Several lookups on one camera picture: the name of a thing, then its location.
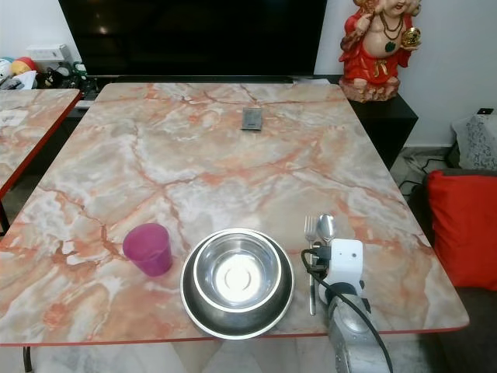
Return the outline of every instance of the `red pillow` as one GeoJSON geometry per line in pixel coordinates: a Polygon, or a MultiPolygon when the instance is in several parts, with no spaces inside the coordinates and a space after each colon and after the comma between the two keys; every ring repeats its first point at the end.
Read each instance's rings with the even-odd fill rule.
{"type": "Polygon", "coordinates": [[[454,286],[497,291],[497,177],[428,177],[436,254],[454,286]]]}

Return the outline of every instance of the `metal spoon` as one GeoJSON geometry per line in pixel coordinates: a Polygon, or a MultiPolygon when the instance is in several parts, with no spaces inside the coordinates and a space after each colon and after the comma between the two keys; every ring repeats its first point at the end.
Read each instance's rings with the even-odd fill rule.
{"type": "Polygon", "coordinates": [[[330,214],[322,214],[319,217],[318,234],[325,241],[326,246],[330,246],[335,237],[335,219],[330,214]]]}

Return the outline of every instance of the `tv screen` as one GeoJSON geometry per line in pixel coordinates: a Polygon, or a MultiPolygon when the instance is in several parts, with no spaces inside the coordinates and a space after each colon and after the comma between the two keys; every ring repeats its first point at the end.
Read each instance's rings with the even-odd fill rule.
{"type": "Polygon", "coordinates": [[[311,75],[326,0],[59,0],[90,75],[311,75]]]}

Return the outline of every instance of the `statue necklace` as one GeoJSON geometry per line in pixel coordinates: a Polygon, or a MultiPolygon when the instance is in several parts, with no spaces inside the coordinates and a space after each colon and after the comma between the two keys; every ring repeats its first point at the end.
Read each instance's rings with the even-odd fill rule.
{"type": "Polygon", "coordinates": [[[388,23],[385,20],[385,16],[384,16],[383,12],[380,13],[380,19],[381,19],[381,23],[383,23],[383,33],[390,40],[385,45],[385,52],[390,53],[390,52],[395,50],[396,45],[394,42],[398,39],[398,37],[401,34],[402,27],[404,26],[404,17],[401,16],[400,20],[398,21],[397,27],[395,27],[394,29],[391,29],[390,27],[388,27],[388,23]],[[391,33],[397,32],[397,35],[395,35],[395,37],[390,37],[390,35],[387,34],[387,31],[389,31],[391,33]]]}

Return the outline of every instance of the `ganesha statue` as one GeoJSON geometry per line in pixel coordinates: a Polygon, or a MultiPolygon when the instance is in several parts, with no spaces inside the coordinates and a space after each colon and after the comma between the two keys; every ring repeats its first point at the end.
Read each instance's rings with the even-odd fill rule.
{"type": "Polygon", "coordinates": [[[397,94],[397,67],[406,68],[421,44],[421,32],[412,26],[420,1],[354,0],[360,9],[346,21],[339,59],[344,63],[340,86],[349,99],[386,101],[397,94]]]}

